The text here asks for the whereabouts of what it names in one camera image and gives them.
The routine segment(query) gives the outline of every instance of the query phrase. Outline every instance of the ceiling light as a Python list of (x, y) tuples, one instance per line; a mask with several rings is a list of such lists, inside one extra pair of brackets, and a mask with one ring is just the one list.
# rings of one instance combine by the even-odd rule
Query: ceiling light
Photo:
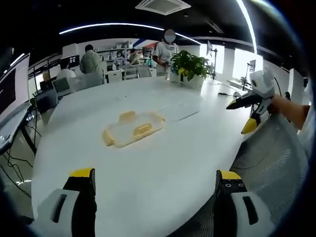
[(25, 53), (22, 53), (17, 59), (13, 61), (13, 63), (10, 64), (10, 67), (12, 67), (17, 61), (19, 61), (20, 58), (22, 58), (25, 55)]
[(243, 13), (243, 16), (245, 17), (246, 19), (246, 22), (247, 22), (247, 25), (248, 25), (248, 28), (249, 28), (249, 31), (250, 31), (250, 35), (251, 35), (251, 39), (252, 39), (252, 44), (253, 44), (253, 50), (254, 50), (254, 53), (257, 54), (257, 44), (256, 44), (256, 37), (255, 37), (255, 32), (253, 31), (253, 27), (252, 27), (252, 24), (251, 24), (251, 20), (250, 20), (250, 17), (249, 17), (249, 14), (247, 12), (247, 9), (245, 7), (245, 5), (243, 4), (242, 0), (236, 0), (242, 13)]
[[(68, 32), (71, 32), (71, 31), (76, 31), (76, 30), (89, 28), (89, 27), (95, 27), (95, 26), (139, 26), (139, 27), (146, 27), (146, 28), (151, 28), (151, 29), (155, 29), (155, 30), (159, 30), (159, 31), (164, 31), (163, 28), (159, 28), (159, 27), (155, 27), (155, 26), (140, 25), (140, 24), (132, 24), (132, 23), (101, 23), (101, 24), (93, 24), (93, 25), (86, 25), (86, 26), (79, 26), (79, 27), (71, 28), (71, 29), (59, 32), (59, 34), (62, 35), (64, 33), (68, 33)], [(183, 38), (186, 38), (188, 40), (191, 40), (191, 41), (193, 41), (195, 43), (198, 43), (199, 45), (202, 45), (200, 42), (198, 42), (198, 41), (196, 41), (196, 40), (194, 40), (194, 39), (192, 39), (190, 37), (181, 35), (179, 33), (176, 33), (176, 35), (181, 36)]]

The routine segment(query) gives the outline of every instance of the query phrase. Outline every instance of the black ceiling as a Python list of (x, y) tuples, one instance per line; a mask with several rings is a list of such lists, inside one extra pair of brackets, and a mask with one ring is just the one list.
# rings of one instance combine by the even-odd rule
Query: black ceiling
[[(31, 52), (32, 61), (35, 62), (73, 42), (105, 38), (161, 38), (161, 31), (131, 26), (95, 27), (59, 35), (60, 31), (69, 28), (108, 22), (171, 28), (189, 37), (217, 36), (252, 42), (236, 0), (185, 0), (191, 8), (168, 16), (135, 9), (140, 1), (29, 0), (1, 3), (0, 22), (2, 32), (5, 32), (1, 36), (4, 41), (2, 46), (13, 46), (16, 53)], [(258, 0), (243, 2), (252, 20), (257, 44), (280, 55), (285, 67), (296, 67), (306, 74), (301, 55), (284, 26), (263, 11), (256, 4)], [(274, 2), (288, 12), (286, 7), (283, 8), (284, 1)], [(214, 24), (223, 31), (222, 34), (214, 30)], [(177, 40), (179, 44), (188, 43), (181, 38)]]

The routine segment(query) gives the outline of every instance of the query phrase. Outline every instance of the oval white table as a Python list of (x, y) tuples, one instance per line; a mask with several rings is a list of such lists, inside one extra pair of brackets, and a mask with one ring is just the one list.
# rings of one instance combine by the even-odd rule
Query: oval white table
[[(226, 110), (234, 90), (205, 81), (201, 92), (162, 78), (105, 84), (62, 99), (34, 163), (32, 206), (62, 188), (70, 171), (95, 168), (97, 237), (161, 237), (211, 197), (218, 169), (228, 170), (242, 143), (249, 109)], [(107, 147), (104, 128), (121, 113), (155, 111), (165, 128), (124, 148)]]

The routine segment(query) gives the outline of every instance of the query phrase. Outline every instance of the man in gray shirt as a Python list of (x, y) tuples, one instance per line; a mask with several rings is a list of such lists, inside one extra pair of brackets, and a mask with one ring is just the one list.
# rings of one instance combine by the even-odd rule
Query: man in gray shirt
[(93, 46), (90, 44), (84, 50), (85, 55), (81, 59), (80, 70), (84, 74), (99, 72), (102, 75), (102, 69), (99, 66), (101, 62), (100, 55), (93, 51)]

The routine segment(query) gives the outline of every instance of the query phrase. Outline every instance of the transparent plastic tray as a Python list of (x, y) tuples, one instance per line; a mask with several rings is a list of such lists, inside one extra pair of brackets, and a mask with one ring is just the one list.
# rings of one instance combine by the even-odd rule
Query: transparent plastic tray
[(121, 114), (117, 123), (109, 125), (102, 138), (107, 146), (124, 147), (163, 129), (164, 122), (165, 119), (155, 112), (136, 115), (130, 111)]

